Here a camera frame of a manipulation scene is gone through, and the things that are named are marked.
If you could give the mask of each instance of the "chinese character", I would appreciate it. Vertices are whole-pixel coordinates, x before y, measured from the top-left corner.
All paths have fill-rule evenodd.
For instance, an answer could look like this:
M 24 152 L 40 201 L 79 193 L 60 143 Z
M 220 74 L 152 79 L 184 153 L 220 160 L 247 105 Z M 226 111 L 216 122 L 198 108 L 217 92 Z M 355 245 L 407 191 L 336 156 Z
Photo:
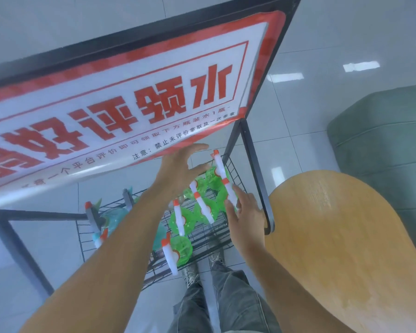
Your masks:
M 154 113 L 154 117 L 150 118 L 151 124 L 164 120 L 165 116 L 169 118 L 173 117 L 176 112 L 186 111 L 181 76 L 157 83 L 156 88 L 158 93 L 152 86 L 134 91 L 137 106 L 143 115 Z
M 100 113 L 97 117 L 105 124 L 105 127 L 109 132 L 117 129 L 121 129 L 125 133 L 131 132 L 133 129 L 130 125 L 137 123 L 138 121 L 137 118 L 133 116 L 121 96 L 88 106 L 88 109 L 94 114 Z M 68 115 L 72 117 L 72 119 L 79 121 L 79 124 L 83 127 L 90 128 L 102 139 L 108 140 L 114 138 L 114 134 L 106 132 L 96 121 L 90 118 L 89 114 L 83 109 L 68 113 Z
M 0 148 L 0 178 L 15 173 L 16 170 L 12 170 L 12 167 L 30 168 L 41 163 L 43 161 L 39 161 L 33 157 Z
M 82 166 L 83 166 L 83 163 L 80 163 L 80 162 L 75 162 L 75 163 L 73 163 L 73 164 L 72 164 L 72 166 L 73 166 L 73 168 L 78 168 L 78 169 L 81 169 L 81 168 L 82 168 Z
M 227 66 L 225 69 L 217 72 L 217 64 L 208 67 L 208 94 L 204 100 L 204 105 L 214 101 L 216 92 L 216 77 L 218 78 L 219 99 L 226 97 L 227 92 L 227 75 L 231 73 L 233 65 Z M 206 75 L 191 79 L 191 86 L 196 87 L 196 95 L 194 96 L 193 109 L 200 106 L 202 95 L 205 89 Z
M 34 130 L 24 127 L 16 129 L 15 132 L 17 134 L 8 132 L 1 134 L 1 136 L 13 145 L 19 145 L 31 151 L 45 153 L 45 157 L 48 159 L 56 159 L 61 154 L 69 154 L 88 147 L 88 145 L 79 140 L 79 137 L 83 136 L 83 134 L 78 131 L 68 132 L 65 124 L 57 118 L 43 120 L 32 124 L 31 127 Z M 48 129 L 52 129 L 54 134 L 57 135 L 52 141 L 46 139 L 43 134 L 39 133 Z M 59 149 L 53 141 L 58 144 L 67 142 L 72 145 L 72 147 Z

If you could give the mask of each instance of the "green sofa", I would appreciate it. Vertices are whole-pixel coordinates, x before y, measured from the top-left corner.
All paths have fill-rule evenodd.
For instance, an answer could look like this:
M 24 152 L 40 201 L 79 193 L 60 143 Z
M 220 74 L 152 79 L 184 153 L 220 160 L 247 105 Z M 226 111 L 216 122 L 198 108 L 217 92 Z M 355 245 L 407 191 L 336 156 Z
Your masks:
M 362 98 L 327 133 L 341 171 L 377 190 L 416 246 L 416 85 Z

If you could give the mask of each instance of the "red and white sign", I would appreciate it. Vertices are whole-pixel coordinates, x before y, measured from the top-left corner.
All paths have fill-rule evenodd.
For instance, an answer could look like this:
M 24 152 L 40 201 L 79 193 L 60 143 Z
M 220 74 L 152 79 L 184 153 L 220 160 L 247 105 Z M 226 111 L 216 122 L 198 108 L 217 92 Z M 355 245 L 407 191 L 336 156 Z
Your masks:
M 1 88 L 0 207 L 243 117 L 284 20 L 256 14 Z

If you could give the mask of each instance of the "gray jeans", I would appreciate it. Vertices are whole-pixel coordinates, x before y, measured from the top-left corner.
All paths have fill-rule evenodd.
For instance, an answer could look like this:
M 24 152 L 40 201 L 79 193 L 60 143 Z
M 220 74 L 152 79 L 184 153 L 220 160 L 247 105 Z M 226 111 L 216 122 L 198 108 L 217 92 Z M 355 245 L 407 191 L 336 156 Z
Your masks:
M 281 333 L 266 301 L 249 285 L 242 270 L 233 271 L 220 262 L 211 269 L 219 308 L 220 330 Z M 174 320 L 168 333 L 212 333 L 204 291 L 193 283 L 174 306 Z

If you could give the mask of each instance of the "shoe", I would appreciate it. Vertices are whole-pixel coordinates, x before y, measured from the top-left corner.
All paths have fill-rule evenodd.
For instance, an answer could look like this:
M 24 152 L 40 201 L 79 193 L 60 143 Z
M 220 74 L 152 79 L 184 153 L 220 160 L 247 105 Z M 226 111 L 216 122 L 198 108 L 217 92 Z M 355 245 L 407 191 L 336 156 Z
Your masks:
M 183 278 L 185 279 L 186 288 L 189 288 L 193 283 L 200 281 L 199 268 L 197 263 L 193 262 L 182 269 Z
M 210 256 L 208 257 L 210 268 L 212 268 L 215 262 L 221 262 L 222 264 L 225 264 L 225 254 L 223 253 L 223 247 L 220 246 L 219 238 L 213 233 L 211 233 L 209 236 L 210 239 L 208 242 L 208 248 L 211 249 L 218 247 L 215 251 L 211 252 Z

